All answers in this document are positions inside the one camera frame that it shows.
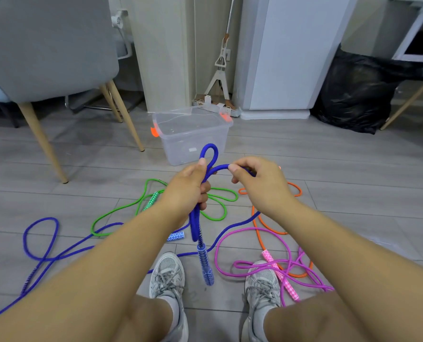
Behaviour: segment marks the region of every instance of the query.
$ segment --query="fingernail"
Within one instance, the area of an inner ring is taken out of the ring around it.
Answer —
[[[238,166],[236,164],[231,163],[229,164],[229,167],[227,167],[227,169],[229,169],[229,171],[233,173],[238,169]]]

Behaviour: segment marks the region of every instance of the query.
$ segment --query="hand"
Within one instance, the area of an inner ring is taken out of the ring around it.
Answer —
[[[159,202],[173,214],[172,217],[184,222],[197,203],[201,210],[205,210],[207,192],[211,188],[208,181],[202,183],[206,171],[207,162],[201,158],[197,164],[184,168],[170,180]]]
[[[242,167],[256,172],[256,177]],[[261,157],[243,157],[230,164],[229,171],[234,184],[243,184],[254,207],[275,221],[277,213],[297,203],[283,172],[272,161]]]

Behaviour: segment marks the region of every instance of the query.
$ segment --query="trash bag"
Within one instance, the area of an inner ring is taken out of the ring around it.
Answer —
[[[403,80],[423,80],[423,62],[351,54],[338,48],[311,114],[326,124],[375,134]]]

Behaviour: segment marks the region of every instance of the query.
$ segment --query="plastic storage bin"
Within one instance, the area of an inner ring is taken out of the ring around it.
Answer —
[[[215,144],[223,153],[229,127],[233,125],[232,118],[214,104],[153,113],[152,117],[151,132],[161,137],[167,160],[173,166],[198,161],[202,148],[208,143]],[[206,156],[212,155],[213,152],[208,151]]]

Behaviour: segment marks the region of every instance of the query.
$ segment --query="pink patterned handle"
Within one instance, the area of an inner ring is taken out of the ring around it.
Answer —
[[[272,262],[274,260],[273,257],[272,257],[272,255],[266,249],[262,252],[262,256],[264,257],[264,259],[268,263],[270,263],[270,262]],[[270,266],[272,268],[279,269],[279,267],[278,267],[278,265],[276,263],[274,263],[274,264],[272,264]],[[281,272],[276,271],[276,270],[275,270],[275,273],[276,273],[276,276],[278,277],[278,279],[280,280],[280,282],[283,283],[284,274],[282,274]],[[296,291],[294,290],[294,288],[291,286],[291,284],[287,280],[284,281],[284,287],[288,291],[288,293],[291,296],[292,300],[294,300],[296,302],[297,301],[300,301],[299,295],[296,293]]]

